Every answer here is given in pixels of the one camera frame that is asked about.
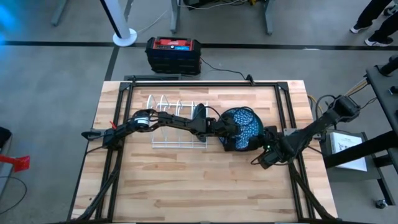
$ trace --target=black floor line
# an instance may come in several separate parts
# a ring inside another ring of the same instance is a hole
[[[5,41],[6,46],[115,47],[112,42]]]
[[[119,50],[120,47],[115,47],[112,51],[111,58],[108,63],[108,68],[106,69],[104,81],[111,81],[112,79],[114,65],[116,64],[116,60],[118,59]]]
[[[51,42],[51,41],[5,41],[7,46],[51,46],[51,47],[115,47],[112,42]],[[130,47],[146,47],[146,43],[135,43]],[[202,48],[211,49],[280,49],[280,50],[398,50],[398,46],[369,47],[350,45],[290,45],[290,44],[212,44],[203,43]]]

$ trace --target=wooden tabletop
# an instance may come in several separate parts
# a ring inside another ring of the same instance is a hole
[[[287,82],[297,126],[303,128],[313,121],[304,82]],[[119,84],[104,82],[94,128],[111,127],[109,121],[113,120]],[[183,103],[207,101],[220,113],[232,107],[249,106],[265,126],[276,125],[280,130],[275,92],[270,87],[134,88],[130,114],[146,108],[149,95],[158,102],[161,95],[166,95],[174,103],[177,100]],[[189,118],[190,112],[183,110],[180,115]],[[210,110],[209,116],[217,117]],[[101,143],[101,140],[93,141],[87,150]],[[315,141],[311,146],[319,149]],[[150,133],[134,133],[126,138],[114,222],[296,221],[288,168],[272,166],[264,170],[261,166],[250,165],[250,161],[261,152],[262,149],[224,152],[217,138],[208,138],[207,149],[153,149]],[[328,212],[336,216],[322,155],[304,150],[303,157],[311,191]],[[72,218],[82,214],[98,193],[105,158],[105,149],[86,156]],[[108,209],[109,192],[103,214]],[[301,191],[300,198],[306,217]]]

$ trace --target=white paper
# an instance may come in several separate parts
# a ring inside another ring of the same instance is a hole
[[[333,154],[344,151],[349,147],[356,146],[362,143],[362,139],[356,136],[350,136],[347,134],[341,133],[331,133],[330,134],[330,143],[331,143],[331,152]],[[365,158],[362,157],[360,159],[356,159],[351,162],[347,162],[336,167],[345,168],[345,169],[354,169],[360,171],[368,171],[366,168]]]

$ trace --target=white cable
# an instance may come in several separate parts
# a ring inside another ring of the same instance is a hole
[[[149,25],[149,26],[147,26],[147,27],[145,27],[145,28],[143,28],[143,29],[137,31],[137,33],[142,32],[142,31],[144,31],[144,30],[146,30],[146,29],[151,28],[151,27],[152,27],[153,25],[155,25],[155,23],[156,23],[157,21],[159,21],[159,19],[162,18],[162,17],[164,16],[164,14],[166,14],[166,12],[168,12],[168,11],[169,11],[169,10],[164,11],[164,12],[162,13],[162,15],[160,15],[151,25]]]
[[[235,0],[233,2],[217,4],[215,6],[210,6],[210,7],[207,7],[207,8],[197,8],[197,7],[193,7],[193,6],[182,6],[182,5],[180,5],[180,3],[177,3],[177,5],[180,6],[180,7],[190,7],[192,9],[205,10],[205,9],[211,9],[211,8],[214,8],[214,7],[217,7],[217,6],[226,6],[226,5],[234,4],[234,3],[239,2],[239,1],[240,2],[247,2],[248,0]]]

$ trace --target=wire rack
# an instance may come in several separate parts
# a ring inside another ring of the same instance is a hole
[[[153,95],[149,95],[147,100],[147,109],[155,109],[157,111],[166,111],[176,116],[189,116],[193,118],[193,111],[197,104],[194,101],[182,103],[178,100],[176,103],[169,103],[167,97],[162,95],[159,103]],[[208,116],[208,108],[206,108],[206,117]],[[188,148],[188,149],[206,149],[207,138],[205,142],[201,142],[196,136],[188,131],[161,127],[151,133],[151,143],[153,148]]]

